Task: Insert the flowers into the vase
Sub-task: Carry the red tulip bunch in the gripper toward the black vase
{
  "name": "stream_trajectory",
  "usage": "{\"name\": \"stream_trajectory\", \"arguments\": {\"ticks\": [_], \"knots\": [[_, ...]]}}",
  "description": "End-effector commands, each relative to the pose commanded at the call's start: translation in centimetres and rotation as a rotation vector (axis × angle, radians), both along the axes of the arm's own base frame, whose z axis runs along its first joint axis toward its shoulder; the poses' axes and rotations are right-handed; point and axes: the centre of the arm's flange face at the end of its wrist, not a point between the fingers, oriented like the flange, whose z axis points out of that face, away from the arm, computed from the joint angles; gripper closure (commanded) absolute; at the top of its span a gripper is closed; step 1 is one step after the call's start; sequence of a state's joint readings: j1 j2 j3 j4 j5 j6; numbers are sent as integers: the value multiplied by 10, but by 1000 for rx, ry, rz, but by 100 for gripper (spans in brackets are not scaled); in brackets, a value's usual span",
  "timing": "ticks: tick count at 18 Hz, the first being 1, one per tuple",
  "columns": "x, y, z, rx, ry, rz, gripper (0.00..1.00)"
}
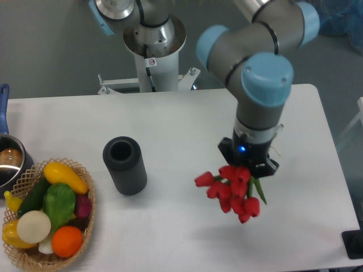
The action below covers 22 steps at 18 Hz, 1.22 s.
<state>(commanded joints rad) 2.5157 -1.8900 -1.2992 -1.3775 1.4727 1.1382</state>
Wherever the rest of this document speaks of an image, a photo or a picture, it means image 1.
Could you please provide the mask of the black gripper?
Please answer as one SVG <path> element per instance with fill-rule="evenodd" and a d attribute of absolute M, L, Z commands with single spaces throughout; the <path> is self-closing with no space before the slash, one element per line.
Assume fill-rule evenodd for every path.
<path fill-rule="evenodd" d="M 251 175 L 256 178 L 273 176 L 279 168 L 279 163 L 269 157 L 271 135 L 264 136 L 258 132 L 248 135 L 243 131 L 233 131 L 233 138 L 224 137 L 218 144 L 218 149 L 227 164 L 245 166 L 251 169 Z"/>

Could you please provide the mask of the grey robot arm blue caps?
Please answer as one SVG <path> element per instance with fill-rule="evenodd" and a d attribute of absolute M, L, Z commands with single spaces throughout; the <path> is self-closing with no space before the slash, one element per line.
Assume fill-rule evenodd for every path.
<path fill-rule="evenodd" d="M 197 41 L 196 55 L 238 102 L 233 137 L 223 139 L 219 150 L 229 164 L 245 166 L 260 178 L 278 169 L 269 148 L 294 77 L 284 54 L 317 36 L 319 15 L 306 2 L 235 4 L 249 26 L 236 32 L 222 25 L 209 27 Z M 141 92 L 177 89 L 178 54 L 186 32 L 166 1 L 89 1 L 88 5 L 106 35 L 123 34 L 135 57 Z"/>

